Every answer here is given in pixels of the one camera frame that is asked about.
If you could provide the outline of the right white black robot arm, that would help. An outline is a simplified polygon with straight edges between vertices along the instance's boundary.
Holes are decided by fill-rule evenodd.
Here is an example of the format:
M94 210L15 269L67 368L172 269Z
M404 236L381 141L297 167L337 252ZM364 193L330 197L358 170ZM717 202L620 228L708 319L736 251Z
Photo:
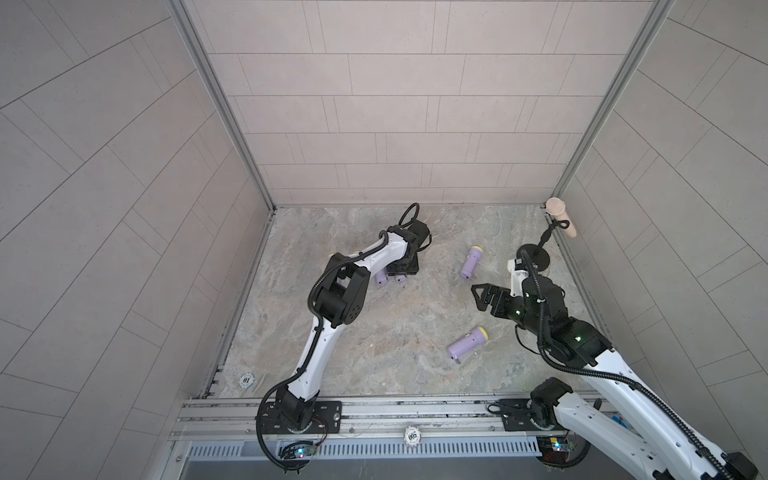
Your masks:
M511 285L475 284L476 306L533 334L551 368L583 377L628 421L601 413L568 384L549 378L531 393L532 421L562 426L586 440L636 479L755 479L743 453L727 453L683 420L630 368L592 324L571 316L564 290L540 273L530 246L511 260Z

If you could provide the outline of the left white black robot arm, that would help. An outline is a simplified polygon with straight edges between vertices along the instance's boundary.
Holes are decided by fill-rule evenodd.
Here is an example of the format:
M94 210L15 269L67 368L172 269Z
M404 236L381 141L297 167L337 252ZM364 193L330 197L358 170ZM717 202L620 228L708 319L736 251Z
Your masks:
M262 399L274 399L277 418L287 428L305 431L312 422L322 375L345 328L364 308L370 280L390 277L402 282L419 271L418 255L429 247L431 232L418 219L420 205L412 203L398 223L382 230L377 241L357 254L336 253L313 284L307 307L312 330L295 372L270 388Z

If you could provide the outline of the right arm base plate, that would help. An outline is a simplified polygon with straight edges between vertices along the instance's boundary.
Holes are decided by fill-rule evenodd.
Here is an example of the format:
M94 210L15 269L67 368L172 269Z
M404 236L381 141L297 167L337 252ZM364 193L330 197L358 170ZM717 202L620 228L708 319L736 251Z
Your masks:
M506 431L565 431L553 414L529 398L505 398L486 406L486 411L502 419Z

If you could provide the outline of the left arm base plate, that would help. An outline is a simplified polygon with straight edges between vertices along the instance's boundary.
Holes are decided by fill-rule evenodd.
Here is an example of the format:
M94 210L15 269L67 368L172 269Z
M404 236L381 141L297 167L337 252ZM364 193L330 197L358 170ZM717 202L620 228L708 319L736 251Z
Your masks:
M340 431L342 407L341 401L317 401L309 424L299 429L279 410L274 401L269 401L266 410L258 416L258 425L266 435L336 434Z

